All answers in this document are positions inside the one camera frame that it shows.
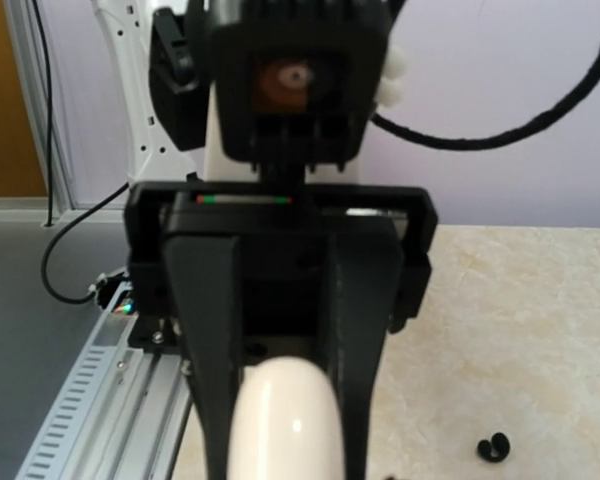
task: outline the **black camera housing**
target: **black camera housing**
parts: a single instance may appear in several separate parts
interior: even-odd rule
[[[375,109],[393,19],[382,0],[215,0],[204,18],[191,2],[186,37],[215,84],[225,154],[274,179],[301,181],[318,164],[344,169]],[[276,59],[318,65],[316,89],[326,93],[296,111],[258,108],[255,66]]]

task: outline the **beige marble surface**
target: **beige marble surface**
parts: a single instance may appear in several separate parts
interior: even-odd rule
[[[431,258],[386,345],[368,478],[600,479],[600,230],[442,227]],[[191,417],[177,480],[204,478]],[[497,431],[512,452],[486,464]]]

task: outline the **wooden door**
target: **wooden door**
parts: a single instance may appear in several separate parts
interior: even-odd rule
[[[43,196],[46,188],[0,0],[0,197]]]

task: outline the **black cable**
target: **black cable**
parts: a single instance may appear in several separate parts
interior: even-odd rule
[[[44,251],[44,254],[42,255],[42,263],[40,265],[40,276],[42,277],[42,285],[44,285],[45,290],[49,293],[49,295],[51,295],[56,300],[58,300],[62,303],[67,303],[69,305],[82,305],[82,304],[90,302],[95,297],[95,292],[89,292],[89,294],[83,298],[69,298],[69,297],[65,297],[64,295],[58,293],[51,286],[51,283],[49,283],[49,274],[47,272],[47,267],[49,265],[49,257],[51,256],[51,253],[53,252],[53,249],[55,248],[57,243],[62,239],[62,237],[64,237],[67,233],[69,233],[69,231],[71,231],[71,229],[73,229],[73,227],[75,227],[80,222],[82,222],[83,220],[86,220],[91,215],[96,213],[98,210],[101,210],[103,207],[105,207],[106,205],[111,203],[113,200],[115,200],[120,195],[122,195],[125,191],[127,191],[128,188],[129,188],[129,184],[124,184],[122,187],[120,187],[114,193],[109,195],[107,198],[105,198],[103,201],[101,201],[95,207],[91,208],[90,210],[87,210],[82,215],[80,215],[78,218],[76,218],[75,220],[71,221],[70,223],[68,223],[67,225],[62,227],[62,229],[55,235],[55,237],[53,237],[51,239],[51,241],[49,242],[49,245],[47,245],[47,248]]]
[[[47,223],[46,227],[53,226],[53,83],[51,79],[51,59],[49,56],[49,46],[47,45],[47,35],[42,24],[42,15],[40,15],[40,6],[38,0],[31,0],[33,11],[36,16],[36,23],[40,31],[40,41],[42,43],[42,54],[45,63],[46,90],[47,90],[47,138],[45,147],[45,163],[47,165]]]
[[[478,151],[501,148],[512,143],[519,142],[533,135],[536,135],[553,124],[561,120],[580,102],[582,102],[596,88],[600,82],[600,51],[595,62],[585,75],[585,77],[576,85],[576,87],[560,100],[553,108],[541,113],[526,125],[509,130],[507,132],[495,135],[493,137],[481,139],[448,139],[438,138],[424,133],[416,132],[410,128],[397,125],[396,123],[382,117],[374,115],[371,121],[378,127],[386,130],[393,135],[408,142],[424,145],[425,147],[435,148],[437,150],[454,151]]]

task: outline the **black curled object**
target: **black curled object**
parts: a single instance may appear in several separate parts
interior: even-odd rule
[[[478,444],[480,458],[491,463],[500,463],[509,456],[511,445],[504,433],[496,433],[491,441],[482,440]]]

